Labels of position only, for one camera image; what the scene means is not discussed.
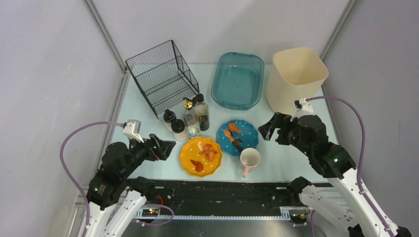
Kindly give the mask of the white spice jar black lid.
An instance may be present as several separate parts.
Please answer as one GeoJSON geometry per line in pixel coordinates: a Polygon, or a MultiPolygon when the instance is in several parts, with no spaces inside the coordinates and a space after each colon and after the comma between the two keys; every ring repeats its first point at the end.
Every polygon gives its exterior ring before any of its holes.
{"type": "Polygon", "coordinates": [[[185,131],[184,121],[181,119],[176,119],[171,123],[171,129],[176,141],[185,141],[188,137],[185,131]]]}

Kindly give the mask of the small black cap bottle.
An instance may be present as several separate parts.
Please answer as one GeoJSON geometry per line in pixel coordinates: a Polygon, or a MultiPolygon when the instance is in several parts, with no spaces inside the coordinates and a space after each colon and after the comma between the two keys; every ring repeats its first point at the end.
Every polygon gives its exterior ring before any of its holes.
{"type": "Polygon", "coordinates": [[[165,122],[165,126],[166,126],[166,129],[169,131],[169,132],[173,132],[173,130],[172,130],[172,128],[171,128],[171,124],[174,122],[174,121],[176,121],[176,114],[175,114],[175,112],[173,112],[173,111],[171,111],[171,110],[169,110],[169,109],[166,109],[165,110],[165,112],[164,112],[164,114],[163,114],[163,120],[164,120],[164,122],[165,122]]]}

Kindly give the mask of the pink white mug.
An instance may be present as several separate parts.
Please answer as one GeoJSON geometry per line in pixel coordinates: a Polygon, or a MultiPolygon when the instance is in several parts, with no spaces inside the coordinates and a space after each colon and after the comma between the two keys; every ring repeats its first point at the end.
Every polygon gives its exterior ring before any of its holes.
{"type": "Polygon", "coordinates": [[[260,164],[261,156],[255,148],[246,148],[240,154],[240,165],[243,168],[242,177],[246,178],[250,172],[260,164]]]}

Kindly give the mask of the glass bottle gold pump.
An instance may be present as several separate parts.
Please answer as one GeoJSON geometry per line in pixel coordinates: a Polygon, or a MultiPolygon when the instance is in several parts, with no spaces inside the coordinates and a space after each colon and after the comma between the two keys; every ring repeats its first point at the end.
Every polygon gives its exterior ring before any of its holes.
{"type": "Polygon", "coordinates": [[[199,119],[196,115],[192,100],[186,97],[183,98],[183,100],[185,108],[185,111],[183,112],[183,120],[185,123],[186,133],[191,139],[194,139],[200,136],[201,133],[199,119]]]}

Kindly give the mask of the dark sauce bottle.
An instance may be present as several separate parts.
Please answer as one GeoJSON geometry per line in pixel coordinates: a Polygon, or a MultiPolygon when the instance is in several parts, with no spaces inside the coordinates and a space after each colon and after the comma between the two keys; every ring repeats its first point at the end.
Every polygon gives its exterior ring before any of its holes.
{"type": "Polygon", "coordinates": [[[207,131],[210,127],[209,106],[205,102],[203,94],[197,94],[196,102],[194,103],[194,109],[196,115],[198,116],[200,130],[207,131]]]}

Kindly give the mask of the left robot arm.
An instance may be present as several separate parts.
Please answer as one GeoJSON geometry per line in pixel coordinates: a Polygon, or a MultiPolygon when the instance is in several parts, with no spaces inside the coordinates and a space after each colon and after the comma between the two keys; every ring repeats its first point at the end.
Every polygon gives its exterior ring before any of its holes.
{"type": "Polygon", "coordinates": [[[156,194],[155,183],[144,177],[129,176],[146,160],[167,160],[175,141],[164,141],[155,134],[138,142],[131,139],[112,143],[106,148],[102,164],[88,185],[87,207],[80,237],[120,237],[147,202],[157,200],[152,207],[159,209],[163,200],[156,194]]]}

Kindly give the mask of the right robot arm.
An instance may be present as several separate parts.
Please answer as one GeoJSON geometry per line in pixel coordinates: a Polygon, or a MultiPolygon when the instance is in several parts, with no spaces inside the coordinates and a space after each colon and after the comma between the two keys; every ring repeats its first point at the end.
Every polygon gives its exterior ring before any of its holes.
{"type": "Polygon", "coordinates": [[[288,185],[299,201],[311,206],[337,228],[347,231],[351,237],[410,237],[412,234],[385,218],[383,224],[360,191],[357,168],[349,153],[340,145],[329,141],[327,129],[317,115],[293,118],[276,112],[264,125],[258,128],[264,140],[269,141],[278,131],[276,142],[292,145],[307,156],[311,167],[339,192],[349,210],[333,201],[327,201],[305,178],[298,177],[288,185]]]}

